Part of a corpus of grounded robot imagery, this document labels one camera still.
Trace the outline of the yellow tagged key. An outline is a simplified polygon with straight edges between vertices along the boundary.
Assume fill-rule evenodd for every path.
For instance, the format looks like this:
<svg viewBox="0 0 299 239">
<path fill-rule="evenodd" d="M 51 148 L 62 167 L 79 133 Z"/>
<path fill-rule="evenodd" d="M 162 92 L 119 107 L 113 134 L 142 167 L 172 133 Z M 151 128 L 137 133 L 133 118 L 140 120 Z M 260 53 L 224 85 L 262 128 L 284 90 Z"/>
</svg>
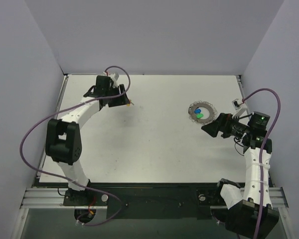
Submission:
<svg viewBox="0 0 299 239">
<path fill-rule="evenodd" d="M 129 100 L 129 102 L 127 103 L 127 107 L 134 106 L 134 105 L 135 104 L 131 100 Z"/>
</svg>

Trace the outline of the large silver keyring disc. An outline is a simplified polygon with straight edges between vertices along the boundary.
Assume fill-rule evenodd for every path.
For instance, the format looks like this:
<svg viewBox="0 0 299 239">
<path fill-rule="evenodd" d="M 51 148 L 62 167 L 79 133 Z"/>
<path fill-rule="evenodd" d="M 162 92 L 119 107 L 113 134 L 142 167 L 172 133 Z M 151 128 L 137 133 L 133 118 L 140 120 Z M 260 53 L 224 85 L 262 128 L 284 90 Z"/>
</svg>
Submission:
<svg viewBox="0 0 299 239">
<path fill-rule="evenodd" d="M 201 119 L 197 119 L 196 115 L 194 113 L 195 109 L 201 109 L 201 114 L 204 114 L 204 117 Z M 189 119 L 192 122 L 201 124 L 201 125 L 205 125 L 208 124 L 212 121 L 214 121 L 217 116 L 218 116 L 218 112 L 215 109 L 215 107 L 206 101 L 195 101 L 194 103 L 192 103 L 189 108 L 188 108 L 188 115 L 189 115 Z"/>
</svg>

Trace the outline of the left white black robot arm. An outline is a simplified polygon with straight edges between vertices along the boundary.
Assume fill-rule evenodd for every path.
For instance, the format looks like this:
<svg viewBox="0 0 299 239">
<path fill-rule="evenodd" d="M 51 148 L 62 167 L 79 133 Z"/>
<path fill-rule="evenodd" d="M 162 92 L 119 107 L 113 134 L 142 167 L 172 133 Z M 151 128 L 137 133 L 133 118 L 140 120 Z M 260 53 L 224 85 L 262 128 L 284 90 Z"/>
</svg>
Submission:
<svg viewBox="0 0 299 239">
<path fill-rule="evenodd" d="M 124 92 L 125 86 L 117 83 L 118 78 L 118 73 L 98 75 L 95 85 L 83 95 L 81 106 L 60 119 L 48 121 L 45 153 L 69 178 L 65 200 L 75 205 L 89 205 L 94 200 L 94 193 L 86 188 L 90 180 L 79 160 L 82 154 L 81 128 L 105 106 L 117 107 L 130 103 Z"/>
</svg>

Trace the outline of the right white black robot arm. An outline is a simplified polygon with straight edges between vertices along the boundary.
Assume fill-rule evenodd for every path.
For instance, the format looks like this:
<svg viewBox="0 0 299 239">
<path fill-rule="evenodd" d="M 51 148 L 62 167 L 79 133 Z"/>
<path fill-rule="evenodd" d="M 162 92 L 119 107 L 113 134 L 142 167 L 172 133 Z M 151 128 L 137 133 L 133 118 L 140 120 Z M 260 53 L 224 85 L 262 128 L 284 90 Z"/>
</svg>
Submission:
<svg viewBox="0 0 299 239">
<path fill-rule="evenodd" d="M 213 190 L 213 199 L 225 203 L 227 212 L 221 222 L 228 231 L 249 239 L 264 239 L 279 221 L 269 194 L 269 169 L 272 141 L 266 137 L 270 116 L 253 112 L 247 124 L 232 114 L 221 113 L 216 120 L 202 126 L 211 137 L 220 132 L 222 138 L 241 140 L 246 161 L 244 190 L 238 183 L 220 179 Z"/>
</svg>

